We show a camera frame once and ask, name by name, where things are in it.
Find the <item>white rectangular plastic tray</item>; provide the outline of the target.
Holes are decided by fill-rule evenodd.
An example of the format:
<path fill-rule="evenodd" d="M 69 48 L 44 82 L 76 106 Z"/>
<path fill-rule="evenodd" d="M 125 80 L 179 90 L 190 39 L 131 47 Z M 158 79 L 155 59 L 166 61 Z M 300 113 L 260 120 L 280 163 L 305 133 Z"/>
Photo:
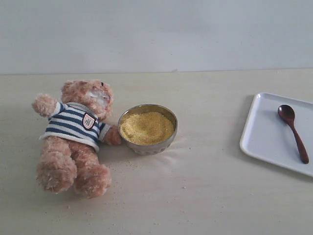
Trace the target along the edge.
<path fill-rule="evenodd" d="M 313 175 L 313 163 L 301 162 L 294 135 L 278 115 L 280 105 L 295 111 L 295 128 L 309 158 L 313 157 L 313 104 L 277 94 L 254 96 L 240 139 L 240 149 L 248 156 L 304 175 Z"/>

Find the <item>steel bowl of yellow grain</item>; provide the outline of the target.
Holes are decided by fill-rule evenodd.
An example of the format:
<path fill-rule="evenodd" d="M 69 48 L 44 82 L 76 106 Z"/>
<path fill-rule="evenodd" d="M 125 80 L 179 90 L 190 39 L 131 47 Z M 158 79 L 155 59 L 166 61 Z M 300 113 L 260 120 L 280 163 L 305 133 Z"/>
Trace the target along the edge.
<path fill-rule="evenodd" d="M 178 120 L 166 107 L 141 104 L 123 113 L 118 121 L 118 130 L 126 145 L 135 153 L 155 155 L 173 142 Z"/>

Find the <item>dark red wooden spoon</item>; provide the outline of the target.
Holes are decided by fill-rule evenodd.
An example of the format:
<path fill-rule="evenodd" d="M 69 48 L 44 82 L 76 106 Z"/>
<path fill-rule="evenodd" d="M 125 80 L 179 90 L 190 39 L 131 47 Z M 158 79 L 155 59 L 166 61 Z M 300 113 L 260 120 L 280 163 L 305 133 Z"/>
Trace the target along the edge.
<path fill-rule="evenodd" d="M 308 164 L 309 155 L 294 125 L 295 122 L 294 109 L 287 104 L 282 104 L 278 107 L 277 113 L 279 117 L 283 120 L 283 122 L 285 122 L 293 132 L 301 162 L 303 164 Z"/>

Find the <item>beige teddy bear striped sweater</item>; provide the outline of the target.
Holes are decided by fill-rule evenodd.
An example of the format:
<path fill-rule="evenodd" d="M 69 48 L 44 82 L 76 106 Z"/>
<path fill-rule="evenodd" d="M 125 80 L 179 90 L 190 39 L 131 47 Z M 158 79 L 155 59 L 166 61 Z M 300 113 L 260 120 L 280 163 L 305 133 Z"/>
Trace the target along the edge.
<path fill-rule="evenodd" d="M 39 94 L 32 108 L 48 119 L 36 174 L 46 191 L 74 188 L 81 196 L 103 195 L 111 185 L 109 169 L 98 160 L 99 145 L 121 144 L 118 128 L 106 123 L 112 113 L 111 87 L 100 80 L 66 82 L 60 99 Z"/>

